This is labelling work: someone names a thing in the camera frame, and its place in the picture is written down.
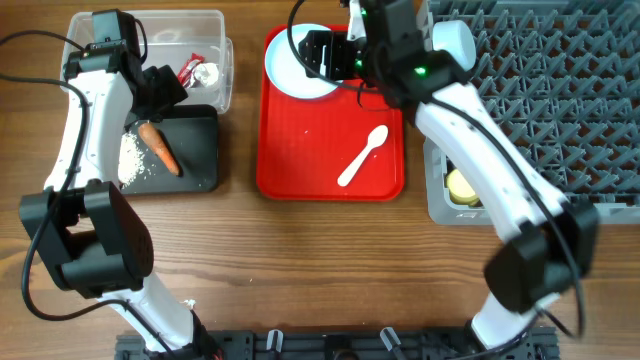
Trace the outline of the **red snack wrapper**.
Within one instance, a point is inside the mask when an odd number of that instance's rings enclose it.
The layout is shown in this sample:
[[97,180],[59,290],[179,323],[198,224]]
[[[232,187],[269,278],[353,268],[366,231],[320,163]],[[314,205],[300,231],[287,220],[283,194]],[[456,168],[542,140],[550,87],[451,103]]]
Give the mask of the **red snack wrapper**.
[[177,78],[184,88],[189,88],[193,85],[193,71],[198,65],[203,63],[204,60],[204,56],[192,53],[191,57],[182,66],[181,70],[177,74]]

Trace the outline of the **orange carrot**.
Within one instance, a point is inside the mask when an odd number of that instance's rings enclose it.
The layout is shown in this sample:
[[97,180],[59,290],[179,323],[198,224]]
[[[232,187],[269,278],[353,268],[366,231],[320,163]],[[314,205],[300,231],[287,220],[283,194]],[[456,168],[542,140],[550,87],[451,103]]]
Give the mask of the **orange carrot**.
[[181,174],[178,163],[171,154],[162,136],[151,123],[142,123],[138,127],[138,134],[142,141],[163,162],[168,171],[174,176]]

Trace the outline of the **light blue plate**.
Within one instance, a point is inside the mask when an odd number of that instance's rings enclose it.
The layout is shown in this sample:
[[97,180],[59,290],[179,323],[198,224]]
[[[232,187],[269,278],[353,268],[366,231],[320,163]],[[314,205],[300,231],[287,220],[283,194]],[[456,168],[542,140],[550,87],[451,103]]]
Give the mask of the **light blue plate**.
[[336,85],[306,75],[305,68],[291,51],[287,29],[280,31],[270,41],[265,53],[264,65],[271,84],[293,98],[317,99],[337,89]]

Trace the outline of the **white tissue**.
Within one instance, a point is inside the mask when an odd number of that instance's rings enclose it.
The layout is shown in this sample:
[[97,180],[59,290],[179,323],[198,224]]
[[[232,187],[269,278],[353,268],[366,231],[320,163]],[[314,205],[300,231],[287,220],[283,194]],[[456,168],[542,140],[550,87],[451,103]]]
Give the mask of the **white tissue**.
[[215,63],[200,63],[193,70],[193,78],[203,87],[215,87],[219,77],[219,68]]

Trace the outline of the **white plastic spoon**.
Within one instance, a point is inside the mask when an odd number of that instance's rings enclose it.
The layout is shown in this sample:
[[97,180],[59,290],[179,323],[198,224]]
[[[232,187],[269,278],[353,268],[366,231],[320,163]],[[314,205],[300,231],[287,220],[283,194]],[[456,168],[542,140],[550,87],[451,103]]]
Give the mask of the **white plastic spoon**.
[[350,184],[371,151],[382,146],[388,134],[389,129],[386,125],[379,125],[369,133],[365,147],[338,177],[337,184],[340,187]]

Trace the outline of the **light blue rice bowl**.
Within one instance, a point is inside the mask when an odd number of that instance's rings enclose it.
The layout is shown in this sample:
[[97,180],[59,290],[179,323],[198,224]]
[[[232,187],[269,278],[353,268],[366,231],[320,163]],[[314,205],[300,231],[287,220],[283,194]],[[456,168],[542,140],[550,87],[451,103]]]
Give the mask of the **light blue rice bowl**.
[[469,26],[461,20],[437,22],[433,27],[432,45],[435,51],[448,52],[464,71],[476,63],[476,45]]

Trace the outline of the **yellow plastic cup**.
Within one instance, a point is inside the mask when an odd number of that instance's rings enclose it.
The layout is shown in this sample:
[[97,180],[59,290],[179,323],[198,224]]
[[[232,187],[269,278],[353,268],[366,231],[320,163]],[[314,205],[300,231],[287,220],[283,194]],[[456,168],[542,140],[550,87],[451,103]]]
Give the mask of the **yellow plastic cup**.
[[475,207],[480,198],[458,169],[452,170],[445,177],[445,186],[449,190],[450,199],[457,205]]

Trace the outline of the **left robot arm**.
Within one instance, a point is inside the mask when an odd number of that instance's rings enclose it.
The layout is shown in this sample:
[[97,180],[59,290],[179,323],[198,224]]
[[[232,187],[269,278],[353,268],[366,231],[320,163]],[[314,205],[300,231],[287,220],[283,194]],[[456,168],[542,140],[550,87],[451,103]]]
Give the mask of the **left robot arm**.
[[20,204],[27,255],[91,310],[125,318],[150,358],[213,359],[216,341],[154,273],[150,233],[118,179],[126,122],[171,111],[186,90],[169,67],[145,66],[146,34],[133,15],[99,11],[92,23],[93,42],[74,46],[60,80],[69,110],[58,159],[42,192]]

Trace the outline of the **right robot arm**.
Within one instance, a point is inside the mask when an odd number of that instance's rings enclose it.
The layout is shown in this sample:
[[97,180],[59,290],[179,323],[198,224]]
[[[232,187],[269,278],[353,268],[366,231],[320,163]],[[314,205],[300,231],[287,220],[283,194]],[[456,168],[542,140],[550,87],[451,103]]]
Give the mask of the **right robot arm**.
[[504,352],[562,293],[583,298],[598,211],[549,183],[491,117],[471,81],[476,44],[465,22],[419,21],[409,1],[348,9],[345,32],[313,31],[289,49],[308,77],[401,110],[469,182],[502,243],[485,266],[489,294],[470,332],[482,355]]

